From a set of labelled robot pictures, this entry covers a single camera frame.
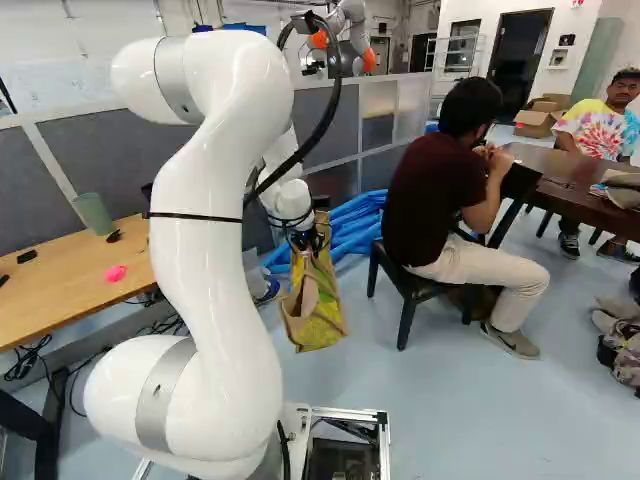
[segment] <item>man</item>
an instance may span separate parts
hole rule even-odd
[[[382,233],[391,258],[415,275],[506,287],[481,329],[508,352],[530,359],[540,352],[520,327],[547,288],[549,274],[530,260],[451,233],[460,212],[477,233],[489,232],[498,213],[500,185],[513,157],[492,146],[474,146],[501,104],[498,88],[480,77],[462,80],[449,92],[440,132],[413,142],[393,176]]]
[[[640,120],[627,105],[640,93],[640,70],[620,70],[607,88],[607,101],[587,99],[576,103],[553,126],[556,145],[567,152],[581,153],[599,160],[629,163],[633,155]],[[560,220],[560,248],[575,260],[580,256],[579,223]],[[598,255],[627,263],[638,263],[640,257],[627,249],[627,240],[615,236],[607,240]]]

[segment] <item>black strap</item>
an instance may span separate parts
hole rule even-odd
[[[225,223],[242,223],[241,218],[229,217],[210,217],[208,215],[193,215],[190,213],[165,213],[165,212],[149,212],[148,217],[160,218],[181,218],[184,220],[204,220],[207,222],[225,222]]]

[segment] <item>tie-dye shirt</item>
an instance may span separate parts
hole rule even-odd
[[[615,162],[633,155],[640,120],[628,109],[620,115],[602,100],[588,99],[576,103],[552,130],[570,133],[585,155]]]

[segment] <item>yellow bag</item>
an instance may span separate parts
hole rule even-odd
[[[291,293],[280,302],[287,335],[297,353],[330,347],[349,335],[329,255],[328,219],[326,212],[316,212],[318,232],[324,233],[327,244],[318,258],[311,250],[300,251],[293,246]]]

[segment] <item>black hair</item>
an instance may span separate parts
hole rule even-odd
[[[640,70],[632,67],[623,68],[613,76],[613,80],[611,80],[611,85],[616,83],[618,80],[626,80],[627,78],[630,78],[632,80],[640,80]]]
[[[491,123],[502,107],[502,93],[482,77],[465,78],[447,94],[440,110],[438,127],[453,137],[474,132]]]

